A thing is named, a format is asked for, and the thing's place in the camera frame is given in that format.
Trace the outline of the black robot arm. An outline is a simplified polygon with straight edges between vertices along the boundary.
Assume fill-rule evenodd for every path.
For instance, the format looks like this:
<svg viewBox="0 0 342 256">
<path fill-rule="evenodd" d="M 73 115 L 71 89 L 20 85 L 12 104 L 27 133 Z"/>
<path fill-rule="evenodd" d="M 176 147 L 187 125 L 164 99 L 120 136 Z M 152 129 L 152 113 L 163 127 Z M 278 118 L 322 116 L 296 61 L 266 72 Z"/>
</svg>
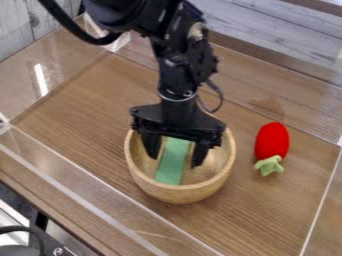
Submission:
<svg viewBox="0 0 342 256">
<path fill-rule="evenodd" d="M 202 85 L 214 86 L 219 59 L 208 40 L 203 12 L 188 0 L 83 0 L 103 37 L 88 34 L 56 0 L 37 0 L 61 26 L 84 42 L 108 45 L 133 31 L 150 40 L 159 64 L 160 102 L 129 110 L 132 129 L 148 156 L 159 155 L 164 136 L 195 144 L 191 166 L 203 164 L 208 151 L 222 145 L 226 124 L 198 99 Z"/>
</svg>

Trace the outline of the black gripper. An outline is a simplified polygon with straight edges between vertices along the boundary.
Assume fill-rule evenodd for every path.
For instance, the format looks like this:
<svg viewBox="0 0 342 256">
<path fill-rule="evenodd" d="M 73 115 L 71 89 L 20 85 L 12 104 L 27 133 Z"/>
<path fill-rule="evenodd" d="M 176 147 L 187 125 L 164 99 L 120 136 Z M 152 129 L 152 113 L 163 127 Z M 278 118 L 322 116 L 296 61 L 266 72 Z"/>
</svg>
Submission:
<svg viewBox="0 0 342 256">
<path fill-rule="evenodd" d="M 159 92 L 160 102 L 129 109 L 132 129 L 142 136 L 146 152 L 158 159 L 162 137 L 195 142 L 191 167 L 203 164 L 210 148 L 222 144 L 226 124 L 206 113 L 196 102 L 196 95 L 176 97 Z"/>
</svg>

